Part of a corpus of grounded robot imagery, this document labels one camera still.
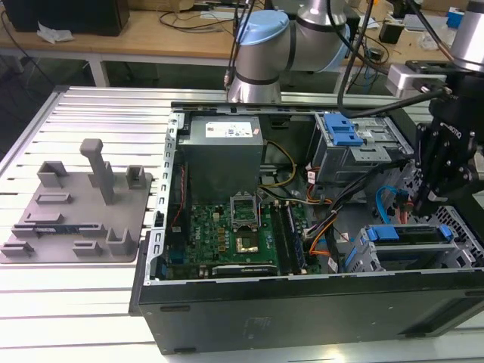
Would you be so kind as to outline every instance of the aluminum workbench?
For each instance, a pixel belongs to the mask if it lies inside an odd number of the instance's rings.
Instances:
[[[328,105],[334,95],[285,94],[290,103]],[[172,101],[223,101],[218,91],[70,88],[52,94],[0,163],[0,238],[20,218],[44,160],[67,171],[87,171],[79,155],[84,138],[101,138],[113,171],[144,165],[160,176]],[[380,106],[384,96],[347,96],[348,105]],[[415,122],[430,121],[427,105],[407,109]],[[150,228],[154,196],[142,234]],[[128,315],[135,262],[97,265],[0,265],[0,361],[484,361],[484,314],[443,337],[287,349],[162,357],[142,317]]]

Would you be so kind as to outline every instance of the computer case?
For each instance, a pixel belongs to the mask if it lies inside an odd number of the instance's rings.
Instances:
[[[118,36],[129,19],[128,0],[4,0],[8,18],[19,32],[51,29]]]
[[[312,115],[330,110],[330,107],[322,110],[289,104],[283,107],[173,104],[172,108],[163,159],[166,168],[159,185],[161,191],[166,185],[166,193],[171,184],[170,168],[177,139],[191,133],[190,120],[196,120],[197,116],[255,113],[264,122],[261,115],[266,112],[277,116],[272,123],[273,132],[287,133],[290,129],[281,125],[284,115]],[[388,116],[394,122],[395,135],[401,133],[415,150],[414,122],[404,110]],[[178,122],[183,125],[180,136],[177,136]],[[402,180],[411,182],[407,177]],[[157,208],[164,206],[167,199],[165,194],[158,194]],[[355,208],[360,210],[361,206],[356,204]],[[471,194],[452,208],[454,214],[443,210],[436,218],[456,231],[468,231],[479,245],[472,247],[471,252],[481,250],[484,210]],[[346,218],[348,227],[344,231],[358,224],[356,219],[360,217],[356,216],[362,214],[353,213]],[[164,355],[438,337],[484,310],[484,268],[477,267],[484,263],[481,252],[476,254],[476,267],[472,268],[176,281],[163,277],[168,256],[162,254],[164,248],[160,246],[165,231],[163,219],[160,221],[158,226],[156,222],[153,224],[138,255],[130,312],[143,315]],[[198,220],[197,225],[205,221],[209,219]]]

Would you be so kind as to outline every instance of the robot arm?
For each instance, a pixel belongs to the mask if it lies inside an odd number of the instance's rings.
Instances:
[[[417,126],[415,164],[421,184],[414,212],[428,216],[441,203],[484,189],[484,1],[471,1],[451,47],[453,63],[392,65],[394,95],[439,84],[447,92],[430,102],[433,121]]]
[[[284,70],[322,71],[345,47],[327,15],[326,0],[313,0],[301,7],[296,21],[279,11],[257,11],[250,15],[240,39],[236,73],[228,100],[244,103],[281,101],[279,75]],[[338,31],[348,33],[343,0],[331,0]]]

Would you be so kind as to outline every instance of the cardboard box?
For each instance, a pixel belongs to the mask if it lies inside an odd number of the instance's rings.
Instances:
[[[131,10],[174,11],[188,10],[194,6],[194,0],[128,0]]]
[[[469,0],[423,0],[422,9],[447,13],[450,7],[465,10]]]

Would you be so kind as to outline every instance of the gray plastic base plate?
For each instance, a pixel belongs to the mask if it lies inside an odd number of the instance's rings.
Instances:
[[[89,174],[59,176],[62,188],[40,184],[19,221],[20,228],[12,228],[17,236],[12,234],[0,245],[0,263],[133,261],[152,175],[145,174],[144,188],[129,189],[125,174],[114,173],[114,199],[107,206]],[[32,228],[25,230],[28,224]],[[73,232],[82,224],[97,228]]]

